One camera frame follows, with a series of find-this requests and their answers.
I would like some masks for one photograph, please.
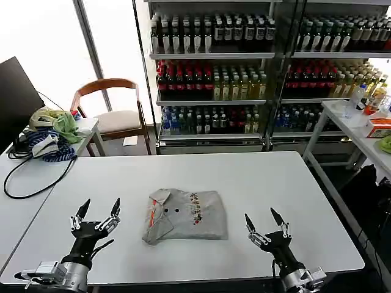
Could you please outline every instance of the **monitor screen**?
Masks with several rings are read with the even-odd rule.
[[[0,64],[0,154],[44,105],[16,57]]]

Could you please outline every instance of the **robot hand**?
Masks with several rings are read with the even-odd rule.
[[[35,270],[24,270],[15,275],[20,280],[28,280],[27,289],[32,282],[48,286],[49,288],[63,289],[73,292],[87,291],[87,274],[92,267],[92,259],[113,239],[102,246],[95,248],[98,240],[107,237],[118,225],[120,218],[120,199],[115,202],[110,216],[103,222],[83,222],[87,214],[91,199],[88,199],[71,216],[71,233],[76,238],[69,255],[61,262],[41,262]]]
[[[288,292],[317,292],[323,283],[326,274],[321,267],[315,270],[307,270],[305,265],[297,261],[289,244],[292,236],[289,233],[289,223],[285,223],[281,215],[273,208],[271,213],[280,227],[280,231],[262,235],[255,230],[254,224],[249,216],[245,214],[249,239],[260,249],[270,252],[276,264],[280,268],[280,278],[283,286]]]

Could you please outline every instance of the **chair seat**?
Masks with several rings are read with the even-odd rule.
[[[113,111],[100,114],[98,129],[101,134],[140,129],[140,116],[134,111]]]

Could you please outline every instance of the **metal shelf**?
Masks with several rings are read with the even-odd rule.
[[[338,101],[341,99],[348,99],[348,98],[302,98],[302,99],[282,99],[281,104],[316,104],[316,103],[322,103],[323,101]]]
[[[159,140],[174,141],[174,140],[218,140],[218,139],[259,139],[259,133],[248,134],[179,134],[174,136],[160,135]]]
[[[151,53],[150,58],[153,60],[169,59],[169,60],[183,60],[183,59],[272,59],[274,52],[260,52],[260,53],[190,53],[190,54],[155,54]]]
[[[290,137],[311,137],[312,132],[275,132],[273,138],[276,139],[288,139]],[[324,131],[320,134],[321,137],[332,137],[332,136],[346,136],[342,131]]]
[[[325,58],[325,59],[367,59],[391,58],[391,52],[294,52],[292,58]]]
[[[239,99],[236,101],[161,101],[160,97],[158,97],[156,101],[156,105],[158,106],[237,106],[263,105],[265,103],[266,100],[263,99]]]

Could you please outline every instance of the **green object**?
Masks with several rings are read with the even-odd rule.
[[[82,137],[75,134],[78,128],[76,127],[75,119],[69,112],[60,114],[58,118],[53,121],[53,128],[70,143],[78,143],[82,139]]]
[[[386,136],[379,140],[378,146],[382,151],[391,154],[391,136]]]

